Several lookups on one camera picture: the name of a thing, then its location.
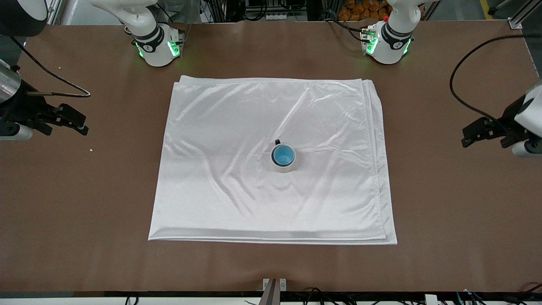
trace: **brown tabletop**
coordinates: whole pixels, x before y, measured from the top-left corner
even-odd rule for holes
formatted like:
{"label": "brown tabletop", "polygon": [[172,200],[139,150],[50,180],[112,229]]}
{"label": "brown tabletop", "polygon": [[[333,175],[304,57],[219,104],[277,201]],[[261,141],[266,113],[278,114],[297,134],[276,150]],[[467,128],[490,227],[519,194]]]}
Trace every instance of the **brown tabletop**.
{"label": "brown tabletop", "polygon": [[[422,22],[408,55],[383,66],[337,25],[194,25],[183,58],[153,68],[122,27],[46,27],[29,51],[92,93],[48,102],[84,113],[90,131],[0,143],[0,290],[254,290],[283,277],[288,290],[516,291],[540,281],[542,162],[497,140],[462,148],[462,128],[479,115],[448,89],[468,51],[512,33],[505,21]],[[20,66],[40,90],[72,90],[25,55]],[[398,245],[148,242],[171,89],[183,74],[373,80]],[[537,79],[514,39],[475,53],[456,86],[500,116]]]}

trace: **white tablecloth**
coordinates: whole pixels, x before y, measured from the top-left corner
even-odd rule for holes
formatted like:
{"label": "white tablecloth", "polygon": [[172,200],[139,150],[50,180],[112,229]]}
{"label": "white tablecloth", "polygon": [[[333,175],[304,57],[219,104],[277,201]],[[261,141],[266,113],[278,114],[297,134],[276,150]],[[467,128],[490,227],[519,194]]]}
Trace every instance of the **white tablecloth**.
{"label": "white tablecloth", "polygon": [[[288,173],[276,139],[296,150]],[[373,83],[181,77],[149,240],[397,244]]]}

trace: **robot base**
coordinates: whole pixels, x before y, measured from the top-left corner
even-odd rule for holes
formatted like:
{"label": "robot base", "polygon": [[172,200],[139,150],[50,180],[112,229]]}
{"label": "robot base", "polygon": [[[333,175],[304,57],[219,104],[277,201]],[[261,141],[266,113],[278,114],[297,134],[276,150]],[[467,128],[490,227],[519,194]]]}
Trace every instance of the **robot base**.
{"label": "robot base", "polygon": [[167,24],[160,24],[164,29],[164,40],[156,47],[154,52],[147,52],[144,48],[139,49],[141,56],[149,65],[153,67],[163,67],[169,64],[176,57],[182,57],[184,46],[184,32],[179,33],[178,29],[174,29]]}
{"label": "robot base", "polygon": [[408,51],[410,44],[407,43],[399,46],[398,49],[392,47],[382,38],[382,27],[386,24],[384,21],[379,21],[367,28],[367,31],[362,32],[362,39],[367,39],[370,42],[362,42],[363,54],[373,57],[376,61],[385,65],[392,65],[398,62],[401,57]]}

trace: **wire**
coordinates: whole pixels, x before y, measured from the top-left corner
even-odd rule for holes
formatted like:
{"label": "wire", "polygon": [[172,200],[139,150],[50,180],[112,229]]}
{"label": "wire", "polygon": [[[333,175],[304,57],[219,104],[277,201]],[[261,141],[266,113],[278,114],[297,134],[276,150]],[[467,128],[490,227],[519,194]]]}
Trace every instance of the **wire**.
{"label": "wire", "polygon": [[83,92],[84,94],[71,94],[71,93],[56,93],[56,92],[27,92],[27,95],[29,96],[60,96],[60,97],[72,97],[72,98],[88,98],[91,96],[91,93],[86,91],[85,89],[81,88],[80,86],[76,84],[72,84],[71,82],[65,80],[64,78],[56,75],[55,73],[49,71],[47,68],[45,68],[30,52],[28,52],[14,37],[10,37],[11,40],[28,56],[30,59],[32,59],[33,62],[35,62],[42,70],[49,73],[49,75],[53,76],[54,78],[62,81],[63,83],[74,87],[75,89]]}
{"label": "wire", "polygon": [[224,13],[224,9],[223,9],[222,7],[219,7],[219,6],[218,6],[216,3],[214,3],[212,0],[203,0],[203,1],[207,2],[207,6],[208,6],[208,7],[209,7],[209,4],[211,4],[211,6],[212,6],[213,8],[216,9],[216,10],[215,10],[215,13],[220,14],[220,15],[223,15],[223,16],[224,16],[224,19],[226,20],[226,22],[229,22],[229,21],[228,21],[228,18],[226,17],[226,15],[225,15],[225,13]]}
{"label": "wire", "polygon": [[173,19],[171,19],[171,16],[166,12],[166,10],[160,4],[158,4],[158,2],[156,3],[156,5],[164,12],[164,14],[166,14],[170,22],[173,23]]}
{"label": "wire", "polygon": [[376,304],[378,304],[378,303],[380,303],[380,302],[384,301],[385,299],[386,299],[386,298],[382,298],[382,299],[380,299],[380,300],[376,301],[375,303],[373,303],[373,304],[371,304],[371,305],[376,305]]}
{"label": "wire", "polygon": [[205,15],[205,18],[207,19],[207,22],[211,23],[211,17],[207,17],[207,13],[205,12],[205,8],[208,8],[209,11],[211,10],[211,8],[209,7],[209,2],[205,2],[205,6],[202,6],[201,5],[201,8],[202,8],[202,12],[203,12],[203,15]]}
{"label": "wire", "polygon": [[296,21],[299,21],[298,17],[295,15],[294,10],[292,9],[292,6],[290,5],[290,11],[292,12],[292,16],[294,16]]}
{"label": "wire", "polygon": [[479,295],[477,295],[476,293],[472,293],[472,294],[478,299],[478,302],[480,302],[482,305],[487,305],[487,304],[484,303],[484,301],[482,300],[482,298]]}
{"label": "wire", "polygon": [[331,18],[324,19],[324,21],[327,21],[327,22],[333,21],[333,22],[335,22],[336,24],[340,25],[342,28],[347,29],[348,32],[350,33],[350,35],[352,35],[352,37],[354,37],[354,39],[356,39],[357,41],[361,41],[361,42],[370,42],[370,40],[368,40],[368,39],[361,39],[361,38],[355,36],[354,33],[353,33],[352,31],[356,31],[356,32],[361,33],[362,30],[361,30],[361,29],[354,29],[354,28],[351,28],[351,27],[347,26],[347,25],[346,25],[346,21],[345,21],[344,23],[340,23],[340,22],[338,22],[337,20],[334,20],[334,19],[331,19]]}
{"label": "wire", "polygon": [[184,44],[186,45],[186,42],[188,41],[188,34],[190,34],[190,29],[192,28],[192,23],[190,23],[190,26],[188,27],[188,31],[186,31],[186,34],[184,34]]}
{"label": "wire", "polygon": [[260,12],[258,13],[258,16],[256,18],[249,18],[247,16],[245,16],[245,19],[246,20],[249,20],[249,21],[258,21],[260,20],[261,18],[263,18],[266,13],[267,13],[267,0],[260,0],[262,2],[262,6],[260,7]]}
{"label": "wire", "polygon": [[361,32],[361,31],[363,31],[362,29],[351,28],[351,27],[349,27],[349,26],[347,26],[347,25],[345,25],[345,24],[340,23],[339,21],[337,21],[337,20],[335,20],[335,19],[326,18],[326,19],[324,19],[324,21],[327,21],[327,22],[329,22],[329,21],[335,22],[336,24],[340,25],[341,27],[343,27],[343,28],[345,28],[345,29],[350,29],[350,31],[354,31],[354,32]]}
{"label": "wire", "polygon": [[470,110],[476,112],[476,113],[479,113],[481,115],[483,115],[484,117],[490,119],[491,121],[495,122],[495,124],[497,124],[499,127],[501,127],[505,132],[506,134],[508,135],[511,135],[511,136],[514,136],[512,131],[510,129],[508,129],[506,126],[504,126],[499,120],[497,120],[495,117],[493,117],[492,115],[490,115],[489,113],[487,112],[484,112],[474,106],[471,106],[469,105],[466,101],[464,101],[463,99],[461,99],[457,93],[455,93],[455,90],[454,90],[454,77],[455,77],[455,73],[457,72],[457,70],[459,69],[459,67],[461,67],[461,65],[465,62],[465,60],[467,58],[469,58],[469,56],[471,56],[474,52],[476,52],[477,50],[479,50],[480,48],[482,48],[483,46],[489,44],[489,43],[492,43],[494,41],[499,41],[499,40],[504,40],[504,39],[511,39],[511,38],[540,38],[542,37],[541,35],[539,34],[535,34],[535,35],[507,35],[507,36],[501,36],[501,37],[496,37],[496,38],[493,38],[493,39],[490,39],[480,45],[478,45],[476,48],[474,48],[473,50],[471,50],[469,53],[467,53],[467,55],[465,55],[458,63],[457,63],[457,66],[455,66],[454,68],[454,71],[451,73],[451,76],[450,76],[450,92],[451,94],[454,96],[454,98],[459,101],[459,103],[461,103],[463,106],[469,108]]}
{"label": "wire", "polygon": [[526,293],[531,293],[531,292],[537,290],[540,287],[542,287],[542,284],[538,284],[538,285],[534,286],[533,288],[527,290]]}
{"label": "wire", "polygon": [[[132,293],[128,294],[128,296],[126,297],[126,302],[124,302],[124,305],[128,305],[128,302],[130,301],[130,296],[132,296]],[[139,303],[139,295],[135,293],[135,303],[132,305],[137,305],[137,303]]]}
{"label": "wire", "polygon": [[[286,5],[282,4],[282,0],[279,0],[279,5],[280,5],[283,9],[287,9],[287,10],[288,10],[288,9],[292,9],[292,6],[291,6],[291,5],[290,5],[289,7],[287,7]],[[294,6],[293,8],[296,9],[296,10],[300,10],[300,9],[302,9],[303,7],[305,7],[304,4],[302,4],[302,5],[296,5],[296,6]]]}
{"label": "wire", "polygon": [[457,295],[457,299],[459,300],[459,304],[463,304],[463,305],[464,305],[465,302],[463,302],[463,301],[461,300],[461,297],[459,296],[459,293],[456,291],[455,294]]}

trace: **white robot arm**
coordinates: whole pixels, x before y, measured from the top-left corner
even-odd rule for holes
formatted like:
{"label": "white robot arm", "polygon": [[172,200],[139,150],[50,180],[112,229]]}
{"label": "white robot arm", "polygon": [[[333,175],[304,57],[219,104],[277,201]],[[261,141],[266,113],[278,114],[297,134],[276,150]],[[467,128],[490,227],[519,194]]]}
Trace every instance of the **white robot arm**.
{"label": "white robot arm", "polygon": [[390,65],[398,62],[408,51],[412,32],[420,22],[419,5],[436,0],[388,0],[393,11],[387,21],[379,21],[362,33],[364,54]]}
{"label": "white robot arm", "polygon": [[501,146],[512,146],[516,156],[542,157],[542,81],[506,107],[497,120],[500,124],[481,117],[463,128],[463,147],[484,139],[504,137]]}
{"label": "white robot arm", "polygon": [[88,0],[93,6],[117,17],[130,30],[135,45],[149,65],[162,67],[182,53],[184,34],[157,23],[147,6],[158,0]]}

